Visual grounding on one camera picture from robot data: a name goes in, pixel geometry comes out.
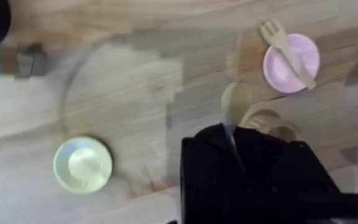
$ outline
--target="pink plate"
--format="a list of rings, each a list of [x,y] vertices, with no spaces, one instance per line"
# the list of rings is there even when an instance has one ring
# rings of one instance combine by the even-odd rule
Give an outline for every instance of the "pink plate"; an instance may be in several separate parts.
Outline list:
[[[320,67],[320,55],[316,44],[301,34],[288,35],[288,44],[307,71],[316,78]],[[291,66],[275,47],[269,47],[264,58],[264,75],[268,84],[282,93],[296,93],[306,88],[295,76]]]

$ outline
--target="table surface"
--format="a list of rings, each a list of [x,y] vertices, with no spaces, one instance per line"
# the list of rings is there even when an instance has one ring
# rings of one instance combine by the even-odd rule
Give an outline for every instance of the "table surface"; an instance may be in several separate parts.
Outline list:
[[[0,79],[0,223],[166,223],[179,216],[180,142],[220,121],[225,86],[300,127],[343,191],[358,192],[358,1],[12,0],[4,44],[41,43],[48,74]],[[276,17],[321,53],[318,88],[264,82],[260,21]],[[53,176],[57,147],[92,135],[116,170],[72,195]]]

